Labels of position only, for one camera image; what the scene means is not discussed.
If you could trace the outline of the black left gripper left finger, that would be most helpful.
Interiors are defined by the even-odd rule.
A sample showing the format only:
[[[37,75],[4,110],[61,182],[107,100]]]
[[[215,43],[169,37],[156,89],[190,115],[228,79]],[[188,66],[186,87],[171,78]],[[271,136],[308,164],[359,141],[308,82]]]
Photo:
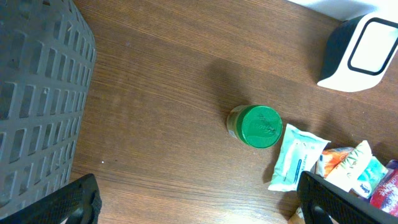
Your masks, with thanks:
[[[1,220],[8,224],[97,224],[102,207],[94,174],[86,174]]]

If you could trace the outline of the white gold cap tube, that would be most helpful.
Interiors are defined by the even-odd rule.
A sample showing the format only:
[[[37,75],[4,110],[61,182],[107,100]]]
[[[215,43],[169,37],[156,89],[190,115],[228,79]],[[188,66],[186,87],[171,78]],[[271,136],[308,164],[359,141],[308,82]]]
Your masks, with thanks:
[[[326,178],[321,178],[349,193],[370,160],[370,146],[367,141],[363,141]],[[300,206],[290,218],[289,223],[305,223]]]

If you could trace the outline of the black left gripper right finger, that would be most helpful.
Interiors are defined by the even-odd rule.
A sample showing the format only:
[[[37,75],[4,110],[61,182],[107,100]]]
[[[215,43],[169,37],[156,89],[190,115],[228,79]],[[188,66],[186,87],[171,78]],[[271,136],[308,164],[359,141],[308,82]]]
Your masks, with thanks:
[[[327,224],[333,221],[349,224],[397,224],[397,217],[373,207],[309,171],[301,173],[297,195],[306,224]]]

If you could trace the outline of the green lid glass jar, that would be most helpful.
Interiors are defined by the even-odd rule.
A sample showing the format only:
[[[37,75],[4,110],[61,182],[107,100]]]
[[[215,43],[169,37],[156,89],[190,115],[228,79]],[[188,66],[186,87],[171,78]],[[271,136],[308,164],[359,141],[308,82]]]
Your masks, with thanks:
[[[283,123],[276,110],[264,105],[240,105],[226,120],[229,134],[257,149],[275,145],[282,135]]]

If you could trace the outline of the teal white tissue pack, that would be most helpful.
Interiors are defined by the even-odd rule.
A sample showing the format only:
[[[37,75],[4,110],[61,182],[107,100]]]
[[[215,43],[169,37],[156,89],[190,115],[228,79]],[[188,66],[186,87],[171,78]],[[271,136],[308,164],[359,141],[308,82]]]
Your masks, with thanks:
[[[372,156],[368,166],[355,182],[353,191],[360,197],[368,199],[388,172],[389,170]]]

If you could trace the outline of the purple red snack bag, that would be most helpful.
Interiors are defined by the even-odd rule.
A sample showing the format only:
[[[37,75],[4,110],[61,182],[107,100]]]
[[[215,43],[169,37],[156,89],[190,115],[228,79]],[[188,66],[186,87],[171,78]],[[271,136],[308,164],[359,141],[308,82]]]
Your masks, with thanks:
[[[374,191],[370,204],[397,217],[397,160],[387,164],[389,172]]]

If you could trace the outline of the orange tissue pack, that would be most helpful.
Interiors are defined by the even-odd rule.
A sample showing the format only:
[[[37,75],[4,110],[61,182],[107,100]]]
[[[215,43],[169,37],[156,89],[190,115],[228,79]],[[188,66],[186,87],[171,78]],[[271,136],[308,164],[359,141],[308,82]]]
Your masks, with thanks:
[[[324,150],[318,158],[315,166],[316,175],[326,178],[329,173],[353,150],[353,147],[341,147]]]

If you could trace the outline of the teal wet wipes pack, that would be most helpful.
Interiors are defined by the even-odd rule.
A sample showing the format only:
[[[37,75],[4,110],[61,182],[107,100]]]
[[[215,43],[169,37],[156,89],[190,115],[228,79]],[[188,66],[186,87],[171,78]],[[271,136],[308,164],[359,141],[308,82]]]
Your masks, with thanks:
[[[329,142],[287,124],[268,189],[278,192],[295,191],[301,173],[312,169]]]

